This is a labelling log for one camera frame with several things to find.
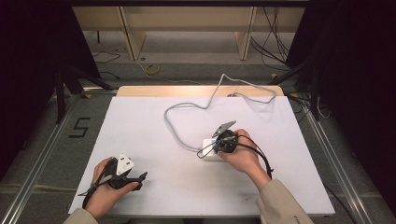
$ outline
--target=white power strip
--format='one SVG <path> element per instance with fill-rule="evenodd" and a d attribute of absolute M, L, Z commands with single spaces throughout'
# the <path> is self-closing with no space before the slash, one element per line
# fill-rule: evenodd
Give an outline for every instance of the white power strip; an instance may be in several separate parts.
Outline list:
<path fill-rule="evenodd" d="M 206 160 L 206 161 L 224 161 L 224 159 L 222 159 L 218 155 L 218 153 L 216 153 L 215 150 L 212 149 L 215 142 L 216 142 L 216 138 L 204 139 L 204 142 L 202 143 L 202 148 L 209 146 L 202 151 L 202 155 L 207 154 L 204 157 L 204 160 Z"/>

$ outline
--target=person's right hand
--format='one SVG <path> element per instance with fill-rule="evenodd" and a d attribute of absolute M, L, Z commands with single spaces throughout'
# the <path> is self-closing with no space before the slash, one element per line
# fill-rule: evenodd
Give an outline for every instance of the person's right hand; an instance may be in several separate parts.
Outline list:
<path fill-rule="evenodd" d="M 236 130 L 235 133 L 239 136 L 238 143 L 256 148 L 256 146 L 247 139 L 247 137 L 250 138 L 247 131 L 240 129 Z M 219 156 L 230 163 L 235 170 L 247 174 L 258 190 L 262 189 L 262 187 L 271 180 L 265 170 L 262 169 L 257 153 L 251 149 L 237 146 L 233 153 L 220 151 Z"/>

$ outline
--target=table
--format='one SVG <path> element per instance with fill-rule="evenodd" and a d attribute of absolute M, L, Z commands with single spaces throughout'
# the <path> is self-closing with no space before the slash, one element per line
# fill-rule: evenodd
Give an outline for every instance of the table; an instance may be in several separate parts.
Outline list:
<path fill-rule="evenodd" d="M 257 217 L 259 211 L 255 201 L 258 191 L 248 177 L 235 171 L 227 162 L 199 160 L 195 153 L 177 143 L 163 121 L 163 110 L 169 105 L 188 100 L 202 105 L 215 88 L 121 87 L 107 111 L 77 194 L 89 187 L 93 167 L 100 160 L 108 156 L 117 157 L 124 152 L 135 163 L 130 176 L 148 171 L 148 178 L 140 191 L 125 195 L 109 212 L 110 215 Z M 175 111 L 169 117 L 178 131 L 187 127 L 180 133 L 184 140 L 195 145 L 202 144 L 201 139 L 210 136 L 223 123 L 219 123 L 219 119 L 230 121 L 237 118 L 233 129 L 250 131 L 275 169 L 274 178 L 287 186 L 307 214 L 330 216 L 334 214 L 332 204 L 321 184 L 289 101 L 282 96 L 279 87 L 270 88 L 279 92 L 280 96 L 269 105 L 244 103 L 242 97 L 223 97 L 239 91 L 250 96 L 267 95 L 254 99 L 268 99 L 265 91 L 247 86 L 223 86 L 207 112 L 189 108 L 188 113 Z M 258 119 L 264 119 L 265 123 L 258 124 Z M 281 134 L 288 138 L 287 141 L 279 137 Z M 80 207 L 82 200 L 82 197 L 76 196 L 69 212 Z"/>

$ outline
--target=sleeve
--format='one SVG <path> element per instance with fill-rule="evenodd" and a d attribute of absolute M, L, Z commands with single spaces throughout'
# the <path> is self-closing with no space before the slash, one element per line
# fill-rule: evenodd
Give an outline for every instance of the sleeve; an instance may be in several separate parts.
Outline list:
<path fill-rule="evenodd" d="M 96 219 L 85 209 L 78 208 L 76 209 L 70 217 L 64 222 L 64 224 L 98 224 Z"/>
<path fill-rule="evenodd" d="M 313 224 L 304 209 L 277 179 L 262 188 L 256 204 L 262 224 Z"/>

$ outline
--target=floor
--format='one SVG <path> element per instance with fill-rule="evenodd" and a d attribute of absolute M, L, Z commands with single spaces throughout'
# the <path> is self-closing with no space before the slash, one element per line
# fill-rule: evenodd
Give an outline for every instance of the floor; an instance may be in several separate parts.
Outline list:
<path fill-rule="evenodd" d="M 103 52 L 94 56 L 102 72 L 102 80 L 112 86 L 173 85 L 175 83 L 171 81 L 181 79 L 214 85 L 217 84 L 222 73 L 243 78 L 255 84 L 265 84 L 272 80 L 272 75 L 281 76 L 285 73 L 285 71 L 265 66 L 262 56 L 253 48 L 249 49 L 247 60 L 240 61 L 232 33 L 150 33 L 145 40 L 138 61 L 143 67 L 148 64 L 158 64 L 161 71 L 155 77 L 162 78 L 159 80 L 146 76 L 140 65 L 129 59 L 122 34 L 101 32 L 101 43 L 97 43 L 96 32 L 85 32 L 84 35 L 90 45 L 92 55 L 101 51 L 112 53 Z M 266 35 L 254 34 L 254 37 L 262 43 Z M 282 34 L 282 40 L 287 48 L 292 38 L 293 34 Z M 274 39 L 270 40 L 267 48 L 280 57 L 280 54 L 276 54 L 278 50 Z M 287 69 L 275 60 L 265 59 L 265 62 L 276 68 Z M 292 91 L 293 82 L 292 78 L 282 83 L 281 87 L 284 92 Z M 49 99 L 48 106 L 28 139 L 25 150 L 21 151 L 0 183 L 1 216 L 5 215 L 8 207 L 17 197 L 20 188 L 31 176 L 31 171 L 36 171 L 33 168 L 37 166 L 35 164 L 37 159 L 42 157 L 40 153 L 46 148 L 51 148 L 42 170 L 37 172 L 38 180 L 32 194 L 27 197 L 26 204 L 18 214 L 18 223 L 61 223 L 67 218 L 68 207 L 76 194 L 78 183 L 100 132 L 108 105 L 115 95 L 114 91 L 96 91 L 97 87 L 88 81 L 81 80 L 81 83 L 90 91 L 87 91 L 84 97 L 66 93 L 65 100 L 70 116 L 67 117 L 62 127 L 55 125 L 56 99 Z M 191 85 L 188 81 L 177 84 Z M 290 104 L 296 112 L 300 110 L 300 105 L 293 101 L 290 101 Z M 350 213 L 355 214 L 351 206 L 353 202 L 350 201 L 339 178 L 335 175 L 329 156 L 323 149 L 323 143 L 318 140 L 313 130 L 309 113 L 301 111 L 295 113 L 295 116 L 323 183 L 342 202 L 337 202 L 334 195 L 329 192 L 336 211 L 335 215 L 312 217 L 313 221 L 315 223 L 353 223 L 342 207 L 344 204 Z M 80 123 L 89 129 L 83 138 L 71 138 L 70 135 L 80 133 L 74 130 L 78 118 L 90 118 Z M 365 223 L 396 223 L 395 216 L 389 211 L 374 184 L 359 164 L 359 160 L 353 156 L 353 151 L 337 125 L 336 119 L 322 117 L 319 124 L 330 139 L 334 153 L 366 209 L 370 221 Z M 54 136 L 54 130 L 58 130 L 59 134 Z M 53 146 L 49 146 L 51 138 L 56 140 Z M 126 217 L 105 217 L 100 220 L 100 223 L 127 223 L 128 221 L 129 218 Z M 183 223 L 183 220 L 139 218 L 134 220 L 134 223 Z M 204 223 L 248 224 L 255 223 L 255 220 L 254 218 L 211 218 L 204 220 Z"/>

